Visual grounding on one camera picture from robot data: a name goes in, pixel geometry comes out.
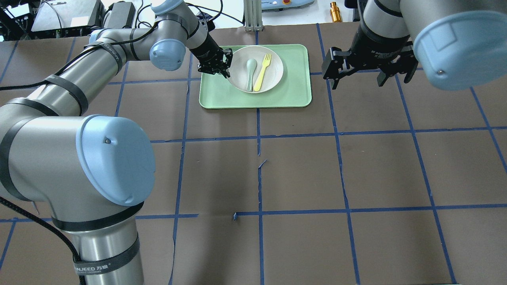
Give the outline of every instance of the black cable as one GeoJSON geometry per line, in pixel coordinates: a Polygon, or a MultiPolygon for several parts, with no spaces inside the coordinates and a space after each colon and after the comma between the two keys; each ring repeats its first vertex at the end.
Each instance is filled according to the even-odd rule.
{"type": "Polygon", "coordinates": [[[138,28],[141,28],[141,24],[145,25],[145,26],[146,26],[146,27],[148,27],[148,28],[151,28],[151,27],[152,27],[152,25],[151,25],[150,23],[145,22],[145,21],[141,21],[141,22],[139,22],[139,24],[137,24],[137,27],[138,27],[138,28]]]}
{"type": "Polygon", "coordinates": [[[135,17],[135,24],[134,24],[134,27],[138,27],[138,28],[139,28],[139,26],[140,26],[140,24],[141,24],[141,23],[143,23],[143,22],[144,22],[144,23],[148,23],[148,22],[146,22],[146,21],[141,21],[141,20],[139,20],[139,16],[141,15],[141,12],[142,12],[144,9],[148,8],[149,6],[151,6],[151,4],[146,5],[146,6],[144,6],[144,7],[140,7],[139,11],[137,11],[137,16],[135,17]]]}
{"type": "Polygon", "coordinates": [[[210,21],[213,21],[213,20],[217,19],[222,14],[223,10],[224,10],[224,1],[220,0],[220,11],[213,18],[211,18],[210,21]]]}
{"type": "Polygon", "coordinates": [[[137,15],[135,17],[134,27],[137,27],[137,21],[139,21],[139,14],[141,14],[141,11],[142,11],[141,9],[142,9],[143,5],[144,5],[144,0],[141,0],[141,5],[137,9],[137,15]]]}
{"type": "Polygon", "coordinates": [[[62,26],[62,22],[60,21],[60,15],[56,11],[56,9],[53,7],[53,5],[49,4],[49,2],[47,0],[41,0],[41,2],[46,3],[47,5],[49,5],[49,7],[51,7],[51,9],[53,9],[53,11],[55,11],[56,18],[58,19],[58,23],[60,24],[60,33],[63,33],[63,26],[62,26]]]}
{"type": "MultiPolygon", "coordinates": [[[[58,229],[56,229],[55,227],[53,227],[50,224],[48,224],[47,222],[45,222],[43,219],[33,215],[30,212],[27,212],[26,210],[20,208],[17,205],[9,202],[4,197],[0,197],[0,204],[4,205],[5,207],[25,216],[27,218],[29,218],[30,220],[36,222],[37,224],[39,224],[39,225],[43,226],[44,228],[46,228],[47,230],[49,230],[50,232],[54,233],[56,236],[58,236],[65,243],[65,245],[67,245],[67,247],[70,249],[70,252],[72,252],[72,256],[74,257],[74,259],[76,261],[82,261],[81,257],[79,256],[78,251],[76,250],[76,248],[74,247],[72,242],[64,234],[62,234],[58,229]]],[[[81,276],[81,275],[79,276],[79,284],[86,285],[86,280],[85,280],[84,276],[81,276]]]]}
{"type": "Polygon", "coordinates": [[[122,42],[115,42],[115,43],[110,43],[112,46],[116,46],[116,45],[124,45],[124,44],[130,44],[130,43],[135,43],[135,42],[138,42],[144,38],[146,38],[149,34],[151,34],[155,28],[158,26],[160,22],[155,22],[155,24],[153,25],[153,27],[151,27],[145,34],[143,34],[142,36],[136,38],[136,39],[133,39],[133,40],[128,40],[128,41],[122,41],[122,42]]]}
{"type": "Polygon", "coordinates": [[[25,35],[28,35],[28,32],[26,31],[26,29],[24,28],[24,26],[21,24],[21,22],[18,20],[18,18],[16,18],[12,13],[11,13],[11,10],[9,9],[6,9],[6,8],[2,8],[4,11],[7,11],[9,14],[11,14],[11,17],[14,19],[14,21],[18,24],[18,26],[23,30],[23,32],[25,33],[25,35]]]}
{"type": "Polygon", "coordinates": [[[199,7],[196,7],[196,6],[192,6],[192,7],[194,7],[195,9],[197,9],[197,11],[199,11],[199,13],[201,13],[201,15],[204,17],[204,12],[199,7]]]}
{"type": "MultiPolygon", "coordinates": [[[[153,25],[153,27],[151,27],[145,34],[141,35],[140,37],[136,38],[136,39],[133,39],[133,40],[129,40],[129,41],[123,41],[123,42],[115,42],[115,43],[110,43],[112,46],[116,46],[116,45],[124,45],[124,44],[130,44],[130,43],[135,43],[137,41],[140,41],[144,38],[146,38],[149,34],[151,34],[155,28],[157,28],[159,22],[155,22],[155,24],[153,25]]],[[[90,53],[91,51],[94,51],[94,50],[97,50],[97,49],[100,49],[101,47],[100,46],[93,46],[87,50],[85,50],[84,52],[80,53],[79,55],[77,55],[75,58],[73,58],[71,61],[69,61],[64,67],[62,67],[59,71],[55,72],[55,75],[56,76],[59,76],[61,75],[70,65],[72,65],[76,60],[78,60],[79,58],[83,57],[84,55],[90,53]]],[[[43,85],[43,84],[46,84],[46,81],[40,81],[40,82],[37,82],[37,83],[33,83],[33,84],[27,84],[27,85],[17,85],[17,86],[1,86],[0,87],[0,91],[4,91],[4,90],[14,90],[14,89],[26,89],[26,88],[32,88],[32,87],[38,87],[40,85],[43,85]]]]}
{"type": "MultiPolygon", "coordinates": [[[[187,3],[187,5],[188,5],[188,6],[190,6],[190,7],[195,7],[195,8],[206,9],[206,10],[210,10],[210,11],[213,11],[213,12],[219,12],[219,11],[217,11],[217,10],[213,10],[213,9],[206,8],[206,7],[199,6],[199,5],[194,5],[194,4],[191,4],[191,3],[187,3]]],[[[223,13],[223,12],[222,12],[222,15],[227,16],[227,17],[229,17],[229,18],[231,18],[231,19],[233,19],[233,20],[236,20],[236,21],[240,22],[241,24],[245,24],[245,22],[244,22],[244,21],[240,21],[240,20],[238,20],[237,18],[234,18],[233,16],[231,16],[231,15],[229,15],[229,14],[226,14],[226,13],[223,13]]]]}

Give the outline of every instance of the yellow fork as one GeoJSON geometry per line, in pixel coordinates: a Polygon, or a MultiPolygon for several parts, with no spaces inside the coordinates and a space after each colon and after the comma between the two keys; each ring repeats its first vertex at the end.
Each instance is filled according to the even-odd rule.
{"type": "Polygon", "coordinates": [[[266,68],[269,66],[270,63],[271,63],[271,54],[267,53],[264,56],[264,60],[262,61],[261,73],[259,73],[259,77],[257,77],[257,80],[255,81],[255,85],[253,86],[253,90],[255,92],[257,92],[261,89],[262,80],[264,80],[264,73],[266,72],[266,68]]]}

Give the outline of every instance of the robotic arm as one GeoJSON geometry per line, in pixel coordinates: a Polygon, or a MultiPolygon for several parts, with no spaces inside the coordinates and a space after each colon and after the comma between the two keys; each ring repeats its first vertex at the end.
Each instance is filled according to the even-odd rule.
{"type": "Polygon", "coordinates": [[[125,118],[79,117],[128,60],[178,69],[186,49],[199,71],[229,77],[232,51],[211,38],[183,0],[153,0],[151,29],[104,29],[27,98],[0,108],[0,196],[44,201],[73,237],[88,285],[141,285],[135,214],[154,185],[143,130],[125,118]]]}
{"type": "Polygon", "coordinates": [[[322,64],[323,78],[334,80],[333,89],[341,78],[364,69],[381,70],[379,86],[397,73],[406,74],[408,83],[419,61],[429,81],[444,90],[466,89],[507,74],[504,0],[363,3],[358,0],[350,7],[359,8],[361,15],[351,48],[331,47],[322,64]]]}

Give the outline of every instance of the blue tape line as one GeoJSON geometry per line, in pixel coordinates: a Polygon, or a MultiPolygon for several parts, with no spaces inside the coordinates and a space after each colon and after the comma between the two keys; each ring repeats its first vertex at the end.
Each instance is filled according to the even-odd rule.
{"type": "Polygon", "coordinates": [[[188,138],[188,142],[193,141],[216,141],[216,140],[242,140],[242,139],[257,139],[256,136],[228,136],[228,137],[205,137],[205,138],[188,138]]]}
{"type": "MultiPolygon", "coordinates": [[[[259,212],[262,213],[262,166],[266,163],[264,160],[257,168],[258,175],[258,190],[259,190],[259,212]]],[[[261,285],[264,285],[264,230],[262,215],[259,215],[259,257],[260,257],[260,272],[261,272],[261,285]]]]}
{"type": "MultiPolygon", "coordinates": [[[[200,78],[190,79],[157,79],[157,80],[138,80],[138,81],[125,81],[125,84],[143,84],[143,83],[161,83],[161,82],[187,82],[187,81],[201,81],[200,78]]],[[[109,82],[108,85],[119,85],[122,82],[109,82]]]]}
{"type": "Polygon", "coordinates": [[[257,156],[261,156],[261,110],[257,108],[257,156]]]}
{"type": "Polygon", "coordinates": [[[410,133],[410,130],[340,132],[339,135],[410,133]]]}
{"type": "Polygon", "coordinates": [[[12,234],[14,233],[14,228],[16,227],[16,220],[12,222],[11,230],[9,231],[9,236],[7,237],[7,241],[5,243],[4,252],[2,252],[2,258],[0,258],[0,270],[2,269],[2,265],[4,264],[5,255],[7,255],[7,249],[9,248],[9,244],[11,243],[12,234]]]}
{"type": "Polygon", "coordinates": [[[451,276],[452,283],[456,284],[456,277],[454,276],[454,270],[452,269],[451,259],[449,257],[449,253],[447,251],[447,245],[444,239],[444,233],[442,231],[442,226],[440,225],[439,215],[437,213],[437,208],[435,207],[435,201],[433,200],[433,194],[431,193],[431,187],[429,186],[428,175],[426,173],[426,168],[424,167],[424,161],[422,160],[421,150],[419,149],[419,143],[417,142],[416,132],[414,130],[414,125],[412,124],[412,119],[410,118],[409,109],[407,106],[407,102],[405,101],[405,95],[403,94],[403,89],[400,83],[400,79],[398,75],[394,76],[396,79],[396,84],[398,85],[398,91],[400,92],[400,97],[402,99],[403,108],[405,109],[405,113],[407,114],[407,120],[410,126],[410,130],[412,132],[412,139],[414,141],[414,146],[417,152],[417,157],[419,159],[419,164],[421,165],[421,171],[424,178],[424,183],[426,184],[426,190],[428,192],[429,201],[431,203],[431,208],[433,210],[433,216],[435,218],[435,223],[437,224],[437,229],[439,232],[440,242],[442,243],[442,250],[444,251],[445,260],[447,263],[447,268],[449,270],[449,275],[451,276]]]}
{"type": "Polygon", "coordinates": [[[14,44],[14,48],[12,48],[11,55],[9,56],[9,59],[7,60],[7,63],[5,64],[4,71],[2,72],[2,76],[0,76],[0,83],[4,79],[5,73],[7,72],[7,68],[9,67],[9,64],[11,64],[12,57],[14,56],[14,52],[16,51],[16,48],[18,47],[19,41],[16,41],[14,44]]]}
{"type": "Polygon", "coordinates": [[[71,60],[72,52],[74,51],[74,45],[76,44],[76,37],[72,40],[72,45],[70,46],[70,51],[68,52],[67,62],[71,60]]]}
{"type": "Polygon", "coordinates": [[[170,139],[170,140],[159,139],[159,140],[151,140],[150,142],[152,144],[165,144],[165,143],[180,143],[182,141],[183,141],[182,139],[170,139]]]}
{"type": "Polygon", "coordinates": [[[123,71],[122,86],[120,87],[120,95],[118,95],[118,103],[116,104],[115,117],[117,117],[118,114],[120,113],[120,105],[122,103],[123,89],[125,88],[125,79],[127,78],[128,64],[129,62],[125,64],[125,70],[123,71]]]}
{"type": "MultiPolygon", "coordinates": [[[[435,206],[437,210],[454,209],[489,209],[489,208],[507,208],[507,204],[472,204],[472,205],[447,205],[435,206]]],[[[405,211],[432,211],[431,206],[418,207],[393,207],[393,208],[355,208],[355,209],[320,209],[320,210],[276,210],[276,211],[258,211],[237,212],[238,216],[258,216],[258,215],[309,215],[323,213],[363,213],[363,212],[405,212],[405,211]]]]}
{"type": "Polygon", "coordinates": [[[507,172],[507,163],[505,163],[505,159],[503,158],[502,151],[500,149],[500,146],[498,145],[498,142],[496,141],[495,134],[493,133],[493,129],[491,128],[491,125],[489,124],[488,118],[486,117],[486,113],[484,113],[484,110],[482,109],[481,103],[479,102],[479,98],[477,97],[477,94],[475,93],[474,88],[470,87],[470,91],[472,92],[472,96],[474,96],[474,99],[477,103],[477,107],[479,108],[479,111],[481,111],[482,118],[484,119],[484,123],[486,123],[486,127],[489,131],[489,134],[491,135],[491,139],[493,140],[493,143],[495,144],[495,148],[498,153],[498,156],[500,157],[500,161],[502,161],[503,169],[505,172],[507,172]]]}
{"type": "MultiPolygon", "coordinates": [[[[317,33],[318,33],[318,39],[320,43],[320,51],[322,52],[322,59],[325,59],[325,53],[324,53],[324,44],[322,42],[322,34],[320,33],[320,26],[317,23],[317,33]]],[[[329,99],[329,107],[331,109],[331,119],[333,121],[333,128],[334,128],[334,135],[335,135],[335,141],[336,141],[336,152],[338,154],[338,164],[340,168],[340,180],[342,182],[342,191],[343,191],[343,200],[345,202],[345,209],[347,210],[347,226],[349,230],[349,239],[350,239],[350,250],[352,253],[352,262],[354,264],[354,274],[355,274],[355,282],[357,285],[361,284],[361,280],[359,277],[359,266],[357,265],[357,254],[355,250],[355,242],[354,242],[354,231],[352,229],[352,218],[350,216],[350,207],[348,203],[347,198],[347,192],[345,190],[345,182],[343,180],[343,160],[340,150],[340,138],[338,134],[338,126],[336,124],[336,117],[335,117],[335,108],[333,106],[333,98],[331,97],[331,87],[329,86],[329,80],[326,80],[326,86],[328,88],[328,99],[329,99]]]]}
{"type": "MultiPolygon", "coordinates": [[[[495,130],[505,130],[507,127],[492,127],[495,130]]],[[[429,133],[429,132],[456,132],[456,131],[484,131],[488,130],[487,127],[476,127],[476,128],[454,128],[454,129],[419,129],[414,130],[416,133],[429,133]]],[[[338,135],[370,135],[370,134],[396,134],[396,133],[412,133],[411,130],[387,130],[387,131],[352,131],[352,132],[339,132],[338,135]]],[[[264,134],[261,135],[261,139],[267,138],[288,138],[288,137],[319,137],[319,136],[334,136],[334,133],[300,133],[300,134],[264,134]]],[[[257,139],[257,136],[226,136],[226,137],[203,137],[203,138],[187,138],[187,142],[190,141],[217,141],[217,140],[242,140],[242,139],[257,139]]],[[[152,144],[164,144],[164,143],[180,143],[181,139],[170,139],[170,140],[152,140],[152,144]]]]}
{"type": "MultiPolygon", "coordinates": [[[[179,215],[179,202],[181,200],[182,196],[182,180],[183,180],[183,164],[185,161],[185,147],[187,144],[187,129],[188,129],[188,118],[189,118],[189,105],[190,105],[190,89],[191,89],[191,81],[190,78],[192,76],[192,63],[193,63],[194,57],[190,57],[189,62],[189,75],[188,75],[188,82],[187,82],[187,99],[185,102],[185,121],[183,123],[183,138],[182,138],[182,154],[179,160],[179,173],[178,173],[178,191],[176,194],[176,218],[174,219],[174,227],[172,230],[172,240],[174,242],[174,257],[176,255],[176,237],[178,232],[178,215],[179,215]]],[[[169,278],[169,285],[172,285],[173,280],[173,269],[174,269],[175,260],[173,260],[172,263],[172,270],[171,270],[171,276],[169,278]]]]}
{"type": "Polygon", "coordinates": [[[478,128],[454,128],[454,129],[426,129],[426,130],[414,130],[416,133],[425,133],[425,132],[460,132],[460,131],[484,131],[487,130],[486,127],[478,127],[478,128]]]}
{"type": "Polygon", "coordinates": [[[438,210],[507,208],[507,204],[450,205],[436,206],[435,208],[438,210]]]}
{"type": "Polygon", "coordinates": [[[185,219],[185,218],[197,218],[199,214],[184,214],[184,215],[142,215],[136,216],[136,220],[158,220],[158,219],[185,219]]]}
{"type": "Polygon", "coordinates": [[[335,134],[332,132],[328,133],[302,133],[302,134],[267,134],[261,135],[261,138],[280,138],[280,137],[314,137],[314,136],[334,136],[335,134]]]}

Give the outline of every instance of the gold connector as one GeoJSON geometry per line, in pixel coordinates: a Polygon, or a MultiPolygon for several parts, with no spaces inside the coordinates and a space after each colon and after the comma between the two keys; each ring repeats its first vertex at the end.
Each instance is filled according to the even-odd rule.
{"type": "Polygon", "coordinates": [[[341,22],[342,21],[342,15],[340,15],[340,9],[338,6],[336,6],[336,2],[331,2],[331,18],[333,19],[333,22],[341,22]]]}

